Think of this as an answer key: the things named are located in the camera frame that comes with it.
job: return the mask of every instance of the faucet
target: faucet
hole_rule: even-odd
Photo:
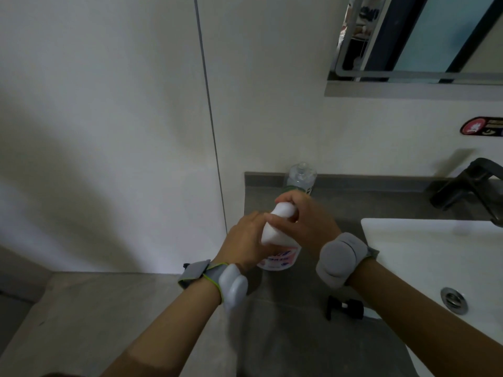
[[[492,176],[503,180],[503,167],[483,157],[475,159],[468,168],[437,191],[430,202],[435,208],[447,210],[463,196],[473,193],[493,217],[491,222],[503,228],[503,198],[489,182]]]

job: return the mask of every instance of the person's right hand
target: person's right hand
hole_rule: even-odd
[[[309,250],[316,259],[325,243],[341,234],[333,217],[300,190],[290,190],[279,196],[275,203],[292,202],[299,210],[297,222],[291,222],[274,214],[266,213],[269,225],[292,237],[299,245]]]

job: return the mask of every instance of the sink basin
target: sink basin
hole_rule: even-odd
[[[362,219],[362,228],[383,266],[444,308],[441,289],[455,289],[468,303],[459,317],[503,344],[502,228],[488,221],[374,218]],[[433,376],[408,351],[418,375]]]

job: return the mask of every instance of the metal drain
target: metal drain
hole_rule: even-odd
[[[440,291],[440,296],[445,306],[456,315],[464,315],[468,312],[468,303],[455,289],[444,287]]]

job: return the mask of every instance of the bottle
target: bottle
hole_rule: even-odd
[[[290,218],[297,212],[297,208],[290,202],[280,202],[276,205],[271,214],[279,215],[283,218]],[[281,271],[292,267],[300,253],[301,246],[285,233],[273,228],[266,223],[262,231],[262,245],[273,244],[287,247],[287,250],[276,256],[262,259],[257,265],[267,271]]]
[[[310,167],[308,163],[300,162],[295,164],[288,172],[286,186],[283,191],[299,189],[310,195],[317,175],[316,170]]]

